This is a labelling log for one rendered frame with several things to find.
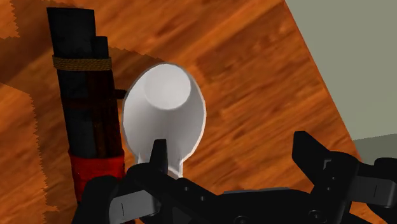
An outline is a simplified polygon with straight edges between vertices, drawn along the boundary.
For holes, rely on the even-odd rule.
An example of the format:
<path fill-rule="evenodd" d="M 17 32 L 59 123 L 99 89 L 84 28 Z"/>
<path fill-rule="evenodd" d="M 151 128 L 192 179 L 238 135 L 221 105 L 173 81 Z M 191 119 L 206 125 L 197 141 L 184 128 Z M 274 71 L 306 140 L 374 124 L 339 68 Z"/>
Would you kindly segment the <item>white cup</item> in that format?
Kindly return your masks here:
<path fill-rule="evenodd" d="M 155 140 L 167 141 L 167 173 L 183 177 L 183 164 L 204 134 L 207 111 L 194 77 L 177 64 L 145 70 L 123 100 L 122 130 L 137 163 L 148 162 Z"/>

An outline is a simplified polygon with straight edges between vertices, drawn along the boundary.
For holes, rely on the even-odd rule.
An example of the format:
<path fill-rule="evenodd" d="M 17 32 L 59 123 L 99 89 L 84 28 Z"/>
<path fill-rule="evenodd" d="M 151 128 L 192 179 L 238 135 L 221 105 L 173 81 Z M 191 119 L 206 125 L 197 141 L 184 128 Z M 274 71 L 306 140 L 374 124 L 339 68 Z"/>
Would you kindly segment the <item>black bundle with red base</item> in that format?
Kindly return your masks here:
<path fill-rule="evenodd" d="M 96 177 L 124 175 L 124 150 L 108 39 L 97 36 L 93 10 L 46 9 L 77 200 Z"/>

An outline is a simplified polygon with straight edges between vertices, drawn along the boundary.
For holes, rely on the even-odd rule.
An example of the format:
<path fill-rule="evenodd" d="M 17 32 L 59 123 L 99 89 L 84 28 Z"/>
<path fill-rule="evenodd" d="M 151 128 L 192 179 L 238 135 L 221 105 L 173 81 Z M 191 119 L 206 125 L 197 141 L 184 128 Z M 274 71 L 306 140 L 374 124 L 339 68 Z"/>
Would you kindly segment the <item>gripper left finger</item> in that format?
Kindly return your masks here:
<path fill-rule="evenodd" d="M 150 161 L 130 167 L 122 179 L 92 178 L 86 184 L 72 224 L 218 224 L 217 196 L 186 178 L 165 172 L 167 142 L 153 143 Z"/>

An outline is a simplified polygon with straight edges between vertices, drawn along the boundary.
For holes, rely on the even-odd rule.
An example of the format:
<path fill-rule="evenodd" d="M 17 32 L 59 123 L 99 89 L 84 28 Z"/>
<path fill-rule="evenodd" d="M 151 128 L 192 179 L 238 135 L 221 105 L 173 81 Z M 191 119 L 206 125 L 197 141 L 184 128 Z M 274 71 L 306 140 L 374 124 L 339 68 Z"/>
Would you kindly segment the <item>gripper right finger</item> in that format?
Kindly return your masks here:
<path fill-rule="evenodd" d="M 373 165 L 330 151 L 306 131 L 293 135 L 292 159 L 314 185 L 308 218 L 313 224 L 364 224 L 350 213 L 351 204 L 366 204 L 387 224 L 397 224 L 397 158 Z"/>

